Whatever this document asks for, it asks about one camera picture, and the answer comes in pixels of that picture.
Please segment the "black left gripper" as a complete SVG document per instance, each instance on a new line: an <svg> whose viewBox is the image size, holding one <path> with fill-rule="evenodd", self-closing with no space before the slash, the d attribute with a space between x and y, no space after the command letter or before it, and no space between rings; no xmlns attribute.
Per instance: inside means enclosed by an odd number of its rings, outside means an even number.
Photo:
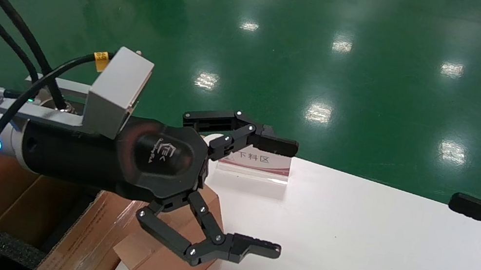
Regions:
<svg viewBox="0 0 481 270"><path fill-rule="evenodd" d="M34 173L151 202L136 217L141 228L195 267L215 259L233 263L249 254L278 259L282 246L238 233L223 233L197 188L208 158L287 173L298 142L276 136L239 111L192 111L183 127L131 117L115 139L34 121L24 128L21 164ZM217 133L208 141L202 133ZM191 243L158 217L188 205L204 234Z"/></svg>

